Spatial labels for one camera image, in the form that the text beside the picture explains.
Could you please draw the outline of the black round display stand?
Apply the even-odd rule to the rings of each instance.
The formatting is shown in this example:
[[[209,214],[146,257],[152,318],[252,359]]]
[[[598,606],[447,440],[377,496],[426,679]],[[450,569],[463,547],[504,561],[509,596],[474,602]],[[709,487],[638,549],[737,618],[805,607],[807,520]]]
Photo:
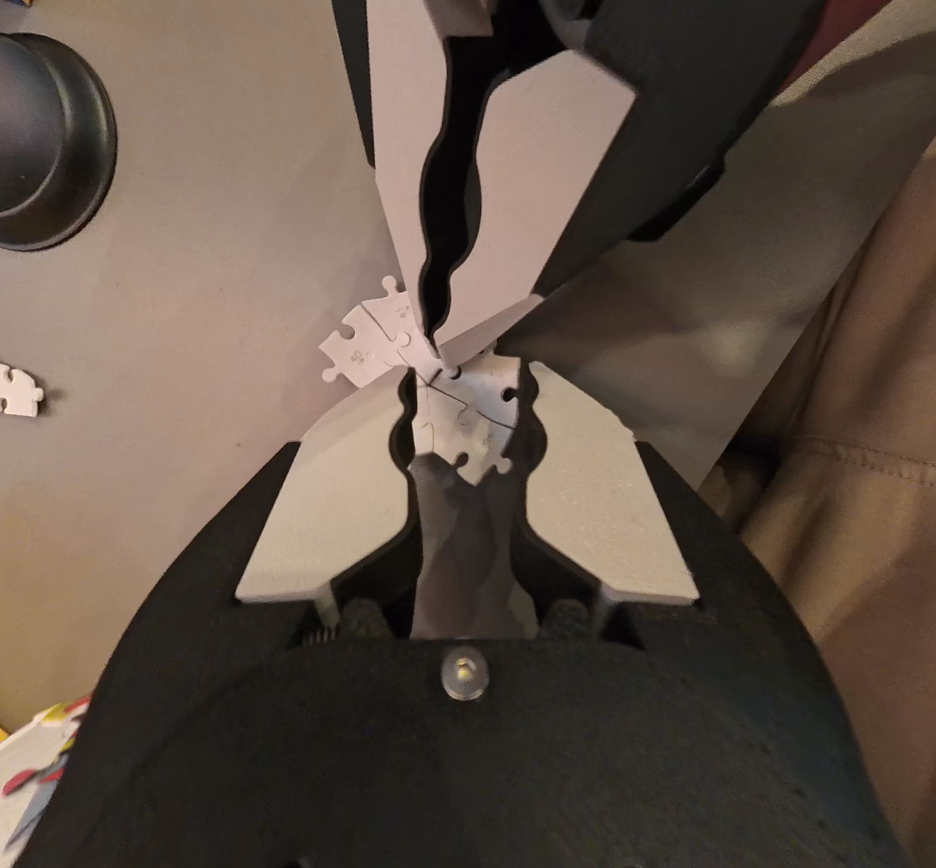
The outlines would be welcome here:
[[[37,252],[80,232],[111,188],[118,132],[89,63],[56,39],[1,37],[1,247]]]

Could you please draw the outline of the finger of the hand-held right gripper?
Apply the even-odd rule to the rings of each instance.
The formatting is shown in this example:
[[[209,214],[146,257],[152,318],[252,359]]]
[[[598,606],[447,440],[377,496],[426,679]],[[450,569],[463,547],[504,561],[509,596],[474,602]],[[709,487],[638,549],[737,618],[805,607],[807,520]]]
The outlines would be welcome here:
[[[543,298],[544,270],[636,94],[587,55],[566,50],[490,94],[475,147],[481,212],[449,278],[437,329],[445,367],[474,357]]]
[[[415,320],[428,254],[420,184],[442,130],[449,64],[445,39],[489,37],[482,0],[366,0],[376,185]]]

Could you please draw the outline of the partly built colourful puzzle ball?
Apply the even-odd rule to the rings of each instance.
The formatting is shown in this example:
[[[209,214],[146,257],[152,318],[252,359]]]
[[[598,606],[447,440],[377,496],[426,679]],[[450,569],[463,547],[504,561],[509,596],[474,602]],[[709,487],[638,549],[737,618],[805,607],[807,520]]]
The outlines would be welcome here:
[[[1,742],[1,865],[17,862],[53,797],[91,695],[41,710]]]

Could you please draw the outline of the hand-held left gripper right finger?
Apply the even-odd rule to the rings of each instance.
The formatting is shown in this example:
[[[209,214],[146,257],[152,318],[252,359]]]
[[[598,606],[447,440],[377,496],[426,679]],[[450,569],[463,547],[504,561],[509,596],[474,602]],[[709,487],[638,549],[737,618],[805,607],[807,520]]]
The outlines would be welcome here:
[[[556,606],[593,632],[624,631],[631,606],[700,607],[638,441],[613,412],[530,362],[510,453],[521,473],[510,565],[541,628]]]

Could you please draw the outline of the joined white puzzle pieces cluster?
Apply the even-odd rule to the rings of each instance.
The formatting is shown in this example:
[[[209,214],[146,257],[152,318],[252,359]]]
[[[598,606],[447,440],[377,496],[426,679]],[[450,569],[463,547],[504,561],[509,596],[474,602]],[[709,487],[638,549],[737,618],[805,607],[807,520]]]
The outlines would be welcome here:
[[[344,317],[350,336],[334,331],[320,345],[332,363],[323,380],[342,375],[361,389],[394,367],[413,370],[415,454],[436,455],[473,486],[491,471],[507,474],[507,447],[520,417],[521,360],[491,344],[445,368],[416,324],[408,293],[392,276],[382,286],[381,297],[362,301]]]

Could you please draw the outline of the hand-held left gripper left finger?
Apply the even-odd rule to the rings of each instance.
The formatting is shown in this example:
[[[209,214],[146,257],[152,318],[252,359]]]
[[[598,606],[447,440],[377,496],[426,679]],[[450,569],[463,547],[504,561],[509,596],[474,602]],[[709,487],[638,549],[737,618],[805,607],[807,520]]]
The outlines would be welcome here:
[[[326,625],[350,602],[412,628],[423,566],[415,373],[392,369],[305,434],[238,587],[241,603],[312,602]]]

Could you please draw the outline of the white puzzle piece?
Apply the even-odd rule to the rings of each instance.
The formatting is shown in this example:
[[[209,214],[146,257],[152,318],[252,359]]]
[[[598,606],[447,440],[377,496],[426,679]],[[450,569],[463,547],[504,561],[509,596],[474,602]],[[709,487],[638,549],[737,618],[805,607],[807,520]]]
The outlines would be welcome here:
[[[7,416],[38,417],[45,392],[33,377],[1,363],[1,413]]]

